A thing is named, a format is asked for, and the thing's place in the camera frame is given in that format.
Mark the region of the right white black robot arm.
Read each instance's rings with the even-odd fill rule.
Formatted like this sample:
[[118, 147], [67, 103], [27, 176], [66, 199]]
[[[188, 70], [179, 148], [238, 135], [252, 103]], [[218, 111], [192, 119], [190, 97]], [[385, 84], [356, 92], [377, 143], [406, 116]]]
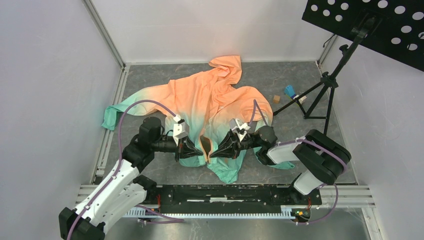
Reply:
[[236, 159], [241, 151], [258, 148], [256, 157], [266, 166], [291, 161], [301, 162], [306, 170], [290, 185], [289, 199], [302, 204], [309, 194], [323, 186], [333, 185], [347, 170], [351, 154], [334, 140], [316, 129], [294, 140], [279, 142], [272, 126], [264, 125], [253, 133], [229, 130], [212, 158]]

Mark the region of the orange and mint hooded jacket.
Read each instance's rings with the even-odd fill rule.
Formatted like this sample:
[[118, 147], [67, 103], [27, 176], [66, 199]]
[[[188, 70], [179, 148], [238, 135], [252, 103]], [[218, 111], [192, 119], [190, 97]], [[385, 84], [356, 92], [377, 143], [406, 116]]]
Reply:
[[159, 111], [165, 114], [165, 128], [170, 130], [174, 125], [173, 115], [180, 115], [189, 126], [190, 139], [202, 151], [201, 156], [181, 159], [180, 164], [184, 167], [207, 166], [223, 183], [234, 183], [245, 151], [236, 158], [210, 157], [210, 154], [227, 135], [230, 120], [239, 119], [257, 130], [272, 124], [273, 110], [255, 87], [236, 87], [242, 76], [238, 55], [216, 57], [209, 65], [210, 70], [145, 87], [122, 102], [108, 106], [102, 127], [113, 131], [120, 112], [146, 116]]

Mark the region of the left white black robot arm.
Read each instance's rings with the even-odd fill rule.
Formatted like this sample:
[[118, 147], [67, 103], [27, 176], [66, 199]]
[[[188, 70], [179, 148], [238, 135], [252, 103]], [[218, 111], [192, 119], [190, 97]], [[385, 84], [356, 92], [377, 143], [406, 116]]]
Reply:
[[148, 117], [95, 190], [73, 209], [65, 207], [59, 214], [59, 231], [64, 240], [103, 240], [108, 231], [137, 204], [153, 203], [156, 183], [141, 175], [155, 158], [156, 152], [173, 153], [175, 160], [202, 156], [189, 138], [189, 126], [180, 119], [172, 135], [157, 117]]

